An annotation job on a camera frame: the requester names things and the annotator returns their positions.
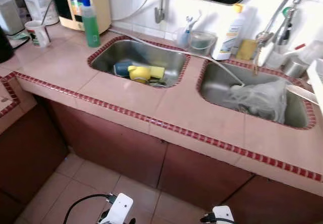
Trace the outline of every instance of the dish rack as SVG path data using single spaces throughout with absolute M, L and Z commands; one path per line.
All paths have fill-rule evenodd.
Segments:
M 316 59 L 308 67 L 307 74 L 323 115 L 323 59 Z

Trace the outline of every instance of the brown cabinet door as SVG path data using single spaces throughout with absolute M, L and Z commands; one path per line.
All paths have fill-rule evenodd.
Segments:
M 157 187 L 166 143 L 83 111 L 50 104 L 77 155 Z
M 251 177 L 245 170 L 169 144 L 158 188 L 211 211 Z
M 0 223 L 12 224 L 24 206 L 0 191 Z
M 0 189 L 28 203 L 66 154 L 58 131 L 37 105 L 0 135 Z
M 314 224 L 323 220 L 323 198 L 256 176 L 226 203 L 243 224 Z

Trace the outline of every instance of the tiled floor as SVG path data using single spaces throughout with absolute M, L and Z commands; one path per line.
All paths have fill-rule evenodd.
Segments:
M 76 200 L 91 194 L 123 192 L 134 204 L 126 219 L 138 224 L 195 224 L 206 211 L 116 172 L 70 154 L 50 177 L 15 224 L 61 224 Z M 68 224 L 95 224 L 109 208 L 104 198 L 77 205 Z

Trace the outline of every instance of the green bottle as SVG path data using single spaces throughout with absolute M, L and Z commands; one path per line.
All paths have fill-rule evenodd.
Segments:
M 87 45 L 89 47 L 98 47 L 101 45 L 99 29 L 97 26 L 95 9 L 91 6 L 90 0 L 83 0 L 81 10 Z

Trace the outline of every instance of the sink basin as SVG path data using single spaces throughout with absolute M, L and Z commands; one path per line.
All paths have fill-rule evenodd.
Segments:
M 131 39 L 119 39 L 89 64 L 96 70 L 113 75 L 115 63 L 129 60 L 135 66 L 163 67 L 165 68 L 163 87 L 168 88 L 180 82 L 184 73 L 184 65 L 188 62 L 188 59 L 182 53 L 162 50 Z
M 246 85 L 263 84 L 277 81 L 280 76 L 259 72 L 257 76 L 240 66 L 223 63 L 232 73 L 240 78 Z M 225 70 L 214 63 L 208 63 L 199 87 L 200 95 L 208 102 L 226 108 L 233 108 L 233 105 L 225 102 L 224 99 L 229 95 L 230 88 L 239 84 Z M 284 125 L 294 128 L 304 128 L 308 126 L 307 111 L 304 101 L 295 94 L 287 92 L 287 108 L 285 111 Z

